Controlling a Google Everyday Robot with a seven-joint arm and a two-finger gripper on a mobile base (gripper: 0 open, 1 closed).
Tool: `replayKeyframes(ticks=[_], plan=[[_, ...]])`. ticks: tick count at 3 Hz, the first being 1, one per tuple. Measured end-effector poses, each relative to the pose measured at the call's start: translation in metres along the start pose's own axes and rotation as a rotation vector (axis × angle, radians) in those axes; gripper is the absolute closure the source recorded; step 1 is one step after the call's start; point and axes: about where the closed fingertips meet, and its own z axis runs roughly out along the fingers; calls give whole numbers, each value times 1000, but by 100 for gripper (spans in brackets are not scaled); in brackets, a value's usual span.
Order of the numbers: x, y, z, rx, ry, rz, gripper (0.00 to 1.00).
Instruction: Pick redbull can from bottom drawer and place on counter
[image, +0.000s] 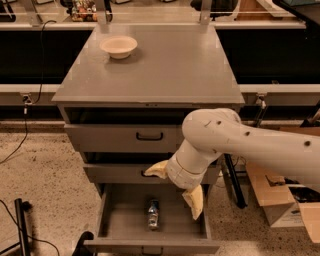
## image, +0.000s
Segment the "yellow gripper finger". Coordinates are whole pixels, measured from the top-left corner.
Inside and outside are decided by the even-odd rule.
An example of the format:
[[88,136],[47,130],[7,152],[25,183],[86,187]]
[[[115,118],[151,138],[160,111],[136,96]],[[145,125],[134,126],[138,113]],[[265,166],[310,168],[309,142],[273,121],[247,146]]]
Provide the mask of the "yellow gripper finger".
[[202,186],[198,185],[192,190],[185,190],[182,196],[191,209],[192,218],[197,220],[203,211]]
[[151,167],[149,167],[147,170],[144,171],[144,175],[147,177],[151,177],[151,176],[157,176],[161,179],[166,179],[168,177],[167,175],[167,160],[158,162],[154,165],[152,165]]

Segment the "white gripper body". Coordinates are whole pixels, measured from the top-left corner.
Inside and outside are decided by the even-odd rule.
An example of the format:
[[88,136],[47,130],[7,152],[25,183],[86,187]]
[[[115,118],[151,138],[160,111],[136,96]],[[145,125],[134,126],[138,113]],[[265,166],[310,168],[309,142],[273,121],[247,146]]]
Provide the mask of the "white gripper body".
[[169,179],[179,188],[192,190],[197,187],[208,168],[208,161],[196,157],[184,161],[175,153],[166,165],[166,171]]

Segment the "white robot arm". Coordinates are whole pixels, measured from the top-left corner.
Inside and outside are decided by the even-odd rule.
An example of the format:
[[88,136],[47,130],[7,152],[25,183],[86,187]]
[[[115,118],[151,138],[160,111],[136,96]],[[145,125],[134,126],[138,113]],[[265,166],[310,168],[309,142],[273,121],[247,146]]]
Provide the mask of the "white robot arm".
[[209,165],[223,154],[241,156],[319,189],[319,136],[247,126],[235,111],[227,108],[189,113],[182,123],[182,133],[184,140],[174,155],[154,164],[145,174],[168,178],[181,188],[194,219],[203,211],[203,177]]

